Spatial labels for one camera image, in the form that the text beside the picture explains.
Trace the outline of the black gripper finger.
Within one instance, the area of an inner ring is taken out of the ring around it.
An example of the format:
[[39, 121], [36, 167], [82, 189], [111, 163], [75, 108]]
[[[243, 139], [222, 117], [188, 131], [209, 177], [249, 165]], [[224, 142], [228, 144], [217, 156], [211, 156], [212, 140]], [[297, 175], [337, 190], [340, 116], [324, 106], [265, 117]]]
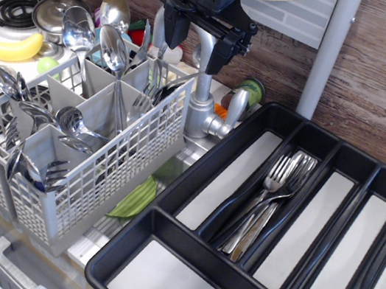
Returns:
[[164, 39], [170, 49], [174, 49], [187, 39], [190, 23], [187, 10], [177, 6], [172, 0], [166, 0], [164, 5]]
[[239, 39], [235, 37], [224, 37], [219, 39], [208, 59], [206, 74], [219, 74], [224, 65], [227, 65], [235, 55], [239, 53]]

